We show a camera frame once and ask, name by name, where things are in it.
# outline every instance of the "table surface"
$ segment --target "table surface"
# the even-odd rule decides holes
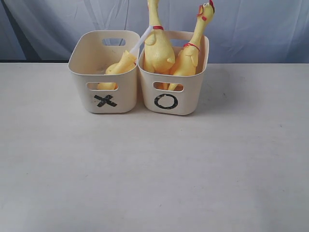
[[[309,65],[209,64],[197,110],[81,105],[67,64],[0,64],[1,232],[308,232]]]

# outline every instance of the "storage bin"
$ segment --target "storage bin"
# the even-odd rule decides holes
[[[108,39],[122,39],[125,45],[106,45]],[[117,75],[105,75],[105,70],[119,62],[125,50],[139,41],[140,36],[128,30],[96,30],[83,35],[68,63],[84,108],[92,113],[124,113],[137,101],[138,67]],[[139,58],[139,50],[134,54]],[[116,90],[97,90],[98,83],[115,82]]]
[[[189,41],[193,32],[166,31],[171,40]],[[173,46],[175,55],[183,47]],[[145,106],[158,113],[188,115],[195,111],[205,70],[208,62],[209,40],[202,36],[198,57],[197,74],[192,76],[173,76],[149,73],[143,69],[144,50],[142,51],[138,66],[140,72],[140,83]],[[161,90],[155,87],[156,83],[177,83],[183,85],[182,91]]]

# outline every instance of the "black x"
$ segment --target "black x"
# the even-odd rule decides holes
[[[113,96],[112,95],[107,95],[105,98],[102,98],[98,95],[95,96],[95,99],[98,99],[100,101],[100,103],[98,104],[98,107],[102,107],[105,105],[105,103],[107,103],[108,105],[115,107],[117,104],[110,101],[110,99],[112,99]]]

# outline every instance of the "black o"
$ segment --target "black o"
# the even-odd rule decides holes
[[[164,96],[167,96],[167,97],[172,97],[174,99],[174,104],[172,106],[168,106],[168,107],[164,107],[162,105],[159,104],[159,100],[161,98],[163,98]],[[174,109],[177,107],[178,105],[178,100],[175,96],[171,95],[171,94],[161,94],[159,96],[157,96],[154,100],[154,103],[157,107],[161,108],[161,109],[165,109],[165,110],[171,110],[171,109]]]

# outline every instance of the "white plastic stick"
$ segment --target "white plastic stick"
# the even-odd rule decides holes
[[[130,50],[131,54],[134,54],[138,48],[141,46],[141,44],[147,39],[148,35],[150,34],[151,30],[153,29],[153,26],[150,26],[147,28],[147,30],[144,32],[144,34],[141,36],[140,40],[137,42],[137,44]]]

